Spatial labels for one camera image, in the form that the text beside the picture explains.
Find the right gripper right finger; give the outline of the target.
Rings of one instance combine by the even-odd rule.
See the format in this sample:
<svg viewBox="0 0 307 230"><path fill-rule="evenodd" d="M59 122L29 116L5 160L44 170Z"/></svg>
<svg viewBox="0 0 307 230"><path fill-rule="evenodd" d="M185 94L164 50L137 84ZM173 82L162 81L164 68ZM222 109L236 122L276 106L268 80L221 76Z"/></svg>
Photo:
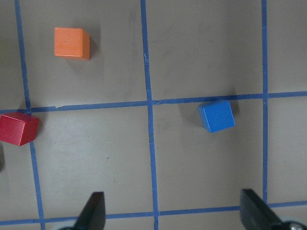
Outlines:
<svg viewBox="0 0 307 230"><path fill-rule="evenodd" d="M283 222L252 190L240 192L240 220L246 230L287 230Z"/></svg>

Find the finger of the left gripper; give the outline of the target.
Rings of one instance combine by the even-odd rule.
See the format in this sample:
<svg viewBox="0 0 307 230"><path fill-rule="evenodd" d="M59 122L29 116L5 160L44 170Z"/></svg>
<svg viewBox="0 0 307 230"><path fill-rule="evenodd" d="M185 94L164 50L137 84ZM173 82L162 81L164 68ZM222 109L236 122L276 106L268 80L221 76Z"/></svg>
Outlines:
<svg viewBox="0 0 307 230"><path fill-rule="evenodd" d="M0 143L0 171L4 169L4 150L3 144Z"/></svg>

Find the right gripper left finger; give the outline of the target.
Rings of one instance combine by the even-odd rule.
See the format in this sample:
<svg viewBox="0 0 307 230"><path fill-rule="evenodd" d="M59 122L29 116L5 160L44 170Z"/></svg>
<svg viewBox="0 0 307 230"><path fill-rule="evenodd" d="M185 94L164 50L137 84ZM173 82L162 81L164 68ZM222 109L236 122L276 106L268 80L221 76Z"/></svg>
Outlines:
<svg viewBox="0 0 307 230"><path fill-rule="evenodd" d="M93 192L73 225L74 230L103 230L106 224L104 192Z"/></svg>

